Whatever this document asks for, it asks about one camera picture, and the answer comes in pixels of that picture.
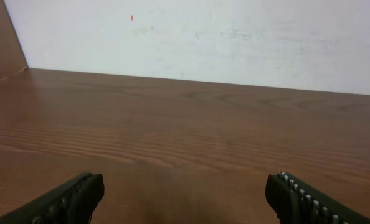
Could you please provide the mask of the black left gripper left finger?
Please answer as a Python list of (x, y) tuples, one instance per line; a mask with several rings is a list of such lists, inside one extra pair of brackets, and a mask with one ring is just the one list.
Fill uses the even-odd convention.
[(0, 217), (0, 224), (89, 224), (105, 194), (102, 174), (84, 172)]

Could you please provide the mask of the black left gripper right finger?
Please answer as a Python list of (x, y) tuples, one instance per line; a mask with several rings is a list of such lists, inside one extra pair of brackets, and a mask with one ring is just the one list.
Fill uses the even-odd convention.
[(288, 172), (268, 176), (265, 198), (281, 224), (370, 224), (370, 218)]

